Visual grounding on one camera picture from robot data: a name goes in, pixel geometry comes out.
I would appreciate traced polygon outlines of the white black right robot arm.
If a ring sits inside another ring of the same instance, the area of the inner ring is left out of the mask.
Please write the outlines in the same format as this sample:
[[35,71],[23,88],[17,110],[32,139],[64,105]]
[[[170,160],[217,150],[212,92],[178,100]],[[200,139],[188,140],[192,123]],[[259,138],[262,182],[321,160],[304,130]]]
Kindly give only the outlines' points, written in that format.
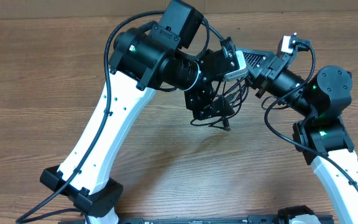
[[[265,110],[266,126],[276,136],[303,153],[306,163],[322,183],[340,223],[358,223],[358,158],[354,143],[342,120],[351,104],[352,75],[338,66],[311,68],[303,80],[289,70],[298,52],[309,51],[301,44],[277,53],[240,48],[249,68],[252,88],[269,92],[275,101]],[[278,132],[269,113],[280,104],[304,118],[293,125],[292,137]]]

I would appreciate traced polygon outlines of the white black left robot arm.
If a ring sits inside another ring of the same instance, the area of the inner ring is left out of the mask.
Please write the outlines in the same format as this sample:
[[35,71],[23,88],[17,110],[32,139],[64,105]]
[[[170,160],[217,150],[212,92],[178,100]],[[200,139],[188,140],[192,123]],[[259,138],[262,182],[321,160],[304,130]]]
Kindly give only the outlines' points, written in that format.
[[185,49],[208,20],[183,1],[172,1],[158,14],[159,21],[113,30],[104,52],[103,94],[69,156],[40,177],[73,202],[85,223],[117,223],[114,206],[123,187],[110,178],[112,164],[134,121],[164,83],[168,91],[184,92],[196,120],[234,114],[218,88],[246,67],[243,54],[230,38],[220,38],[220,50],[204,47],[188,55]]

